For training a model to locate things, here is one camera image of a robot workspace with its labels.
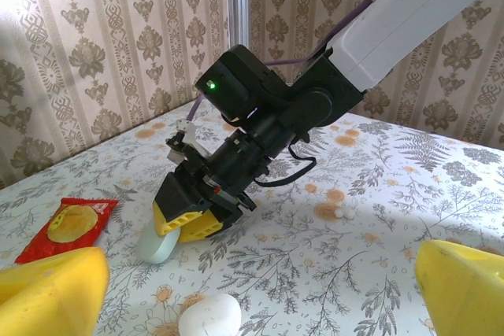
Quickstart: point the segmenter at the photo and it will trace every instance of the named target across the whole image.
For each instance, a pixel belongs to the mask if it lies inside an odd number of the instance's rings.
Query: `green led light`
[[[206,86],[210,90],[215,90],[217,88],[217,85],[212,80],[209,80],[208,82],[206,82]]]

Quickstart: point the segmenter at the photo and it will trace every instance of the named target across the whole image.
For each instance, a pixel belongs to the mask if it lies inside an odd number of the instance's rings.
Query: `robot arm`
[[[291,146],[308,142],[310,129],[348,112],[397,62],[472,1],[375,0],[306,62],[291,87],[244,46],[225,52],[196,87],[238,129],[212,154],[195,142],[191,124],[181,124],[167,141],[178,166],[153,203],[157,235],[177,230],[179,242],[189,242],[216,234],[254,210],[245,194],[252,182],[279,186],[306,173],[315,159],[297,157]],[[290,178],[258,182],[286,148],[310,164]]]

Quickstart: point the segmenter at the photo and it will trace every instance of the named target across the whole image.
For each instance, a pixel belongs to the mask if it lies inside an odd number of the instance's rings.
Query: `wall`
[[[0,187],[195,96],[226,0],[20,0],[0,10]]]
[[[304,57],[361,0],[249,0],[250,47]],[[278,68],[291,81],[296,67]],[[355,113],[504,147],[504,0],[476,0],[371,90]]]

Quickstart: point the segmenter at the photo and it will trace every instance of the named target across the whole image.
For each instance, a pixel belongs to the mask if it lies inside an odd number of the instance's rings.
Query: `table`
[[[95,334],[175,336],[177,316],[227,292],[242,336],[433,335],[413,266],[421,241],[504,251],[504,153],[346,114],[296,152],[318,165],[291,185],[248,192],[258,204],[230,230],[180,244],[161,265],[135,244],[174,168],[165,139],[191,105],[104,142],[0,192],[0,263],[17,254],[62,197],[117,198],[97,245],[111,277]],[[215,150],[233,130],[203,102],[198,138]],[[268,179],[299,169],[285,153]],[[353,209],[353,220],[337,219]]]

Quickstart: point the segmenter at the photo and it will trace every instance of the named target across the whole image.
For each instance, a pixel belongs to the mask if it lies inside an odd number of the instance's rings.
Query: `red snack packet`
[[[16,263],[25,264],[92,246],[118,202],[62,198],[58,210],[24,248]]]

